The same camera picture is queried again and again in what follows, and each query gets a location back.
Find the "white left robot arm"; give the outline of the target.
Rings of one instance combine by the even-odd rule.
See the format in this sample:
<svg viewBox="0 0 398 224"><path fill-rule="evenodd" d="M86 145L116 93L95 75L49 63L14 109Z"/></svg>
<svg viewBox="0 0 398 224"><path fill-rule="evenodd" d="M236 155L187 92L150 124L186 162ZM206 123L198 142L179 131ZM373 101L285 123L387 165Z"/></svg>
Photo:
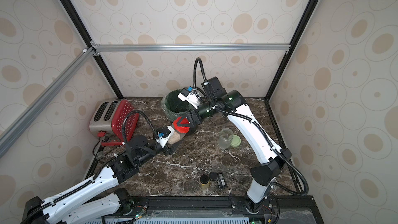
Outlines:
<svg viewBox="0 0 398 224"><path fill-rule="evenodd" d="M141 115L147 121L154 138L128 138L126 124L131 116ZM115 214L130 204L131 197L124 189L94 200L94 197L114 188L137 174L140 167L157 154L168 151L180 141L177 132L187 133L185 118L178 117L171 125L155 129L151 120L138 110L131 111L123 120L121 133L125 150L105 162L93 176L52 197L34 197L24 209L24 224L83 224L104 215Z"/></svg>

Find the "light green jar lid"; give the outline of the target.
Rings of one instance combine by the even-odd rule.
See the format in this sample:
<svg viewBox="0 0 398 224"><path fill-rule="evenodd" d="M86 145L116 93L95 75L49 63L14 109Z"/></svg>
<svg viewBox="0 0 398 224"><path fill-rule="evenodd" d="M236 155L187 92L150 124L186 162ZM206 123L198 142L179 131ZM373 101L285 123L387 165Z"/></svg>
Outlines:
<svg viewBox="0 0 398 224"><path fill-rule="evenodd" d="M241 138L238 135L233 135L233 139L231 141L231 147L238 147L241 144Z"/></svg>

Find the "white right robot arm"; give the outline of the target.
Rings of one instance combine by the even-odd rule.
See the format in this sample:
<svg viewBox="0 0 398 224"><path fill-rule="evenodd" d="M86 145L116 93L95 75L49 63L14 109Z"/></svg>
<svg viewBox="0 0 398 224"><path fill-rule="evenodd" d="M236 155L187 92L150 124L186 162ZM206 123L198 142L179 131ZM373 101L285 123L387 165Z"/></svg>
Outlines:
<svg viewBox="0 0 398 224"><path fill-rule="evenodd" d="M285 192L296 196L305 196L309 192L309 185L304 175L290 161L291 152L281 148L267 134L265 129L254 117L244 97L236 90L227 92L217 77L206 77L201 58L196 58L194 70L201 70L202 89L197 88L197 79L193 78L191 87L184 87L178 98L188 102L193 109L182 115L178 127L194 128L216 113L222 113L232 122L256 154L259 166L250 170L252 182L246 196L249 203L259 204L269 195L272 187L276 186ZM299 177L303 184L301 192L291 190L278 183L276 177L284 167L289 167Z"/></svg>

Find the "clear oatmeal jar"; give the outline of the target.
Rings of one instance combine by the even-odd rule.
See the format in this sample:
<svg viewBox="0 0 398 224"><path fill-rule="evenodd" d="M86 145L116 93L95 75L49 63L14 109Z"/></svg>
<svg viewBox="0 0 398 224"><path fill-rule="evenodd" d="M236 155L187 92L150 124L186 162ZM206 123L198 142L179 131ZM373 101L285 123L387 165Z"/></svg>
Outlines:
<svg viewBox="0 0 398 224"><path fill-rule="evenodd" d="M234 138L233 131L229 128L223 128L219 132L218 144L222 149L227 149L231 146L233 138Z"/></svg>

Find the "red lid oatmeal jar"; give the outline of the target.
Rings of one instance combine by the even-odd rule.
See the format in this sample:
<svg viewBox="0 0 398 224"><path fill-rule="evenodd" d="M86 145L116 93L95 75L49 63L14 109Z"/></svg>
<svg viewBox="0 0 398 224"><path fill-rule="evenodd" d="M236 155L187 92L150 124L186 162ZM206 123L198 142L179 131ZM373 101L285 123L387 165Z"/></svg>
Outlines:
<svg viewBox="0 0 398 224"><path fill-rule="evenodd" d="M176 120L173 121L173 124L171 125L173 129L175 130L175 133L170 137L168 144L175 144L181 141L186 134L190 131L190 128L184 128L184 127L178 127L176 125Z"/></svg>

